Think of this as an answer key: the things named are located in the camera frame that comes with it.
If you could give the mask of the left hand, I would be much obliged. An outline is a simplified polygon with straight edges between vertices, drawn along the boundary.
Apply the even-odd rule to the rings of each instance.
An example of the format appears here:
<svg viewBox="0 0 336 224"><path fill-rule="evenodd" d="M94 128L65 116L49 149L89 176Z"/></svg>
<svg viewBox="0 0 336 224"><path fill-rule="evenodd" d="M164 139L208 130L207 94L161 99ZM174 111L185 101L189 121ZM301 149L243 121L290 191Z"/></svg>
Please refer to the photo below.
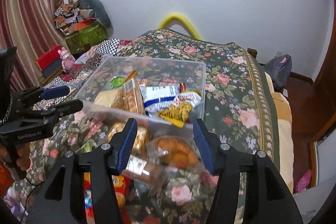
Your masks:
<svg viewBox="0 0 336 224"><path fill-rule="evenodd" d="M28 170L31 164L30 161L30 143L17 145L17 153L18 153L18 160L17 165L21 168L21 170ZM0 155L1 161L3 161L7 155L7 150L5 146L2 144L0 145Z"/></svg>

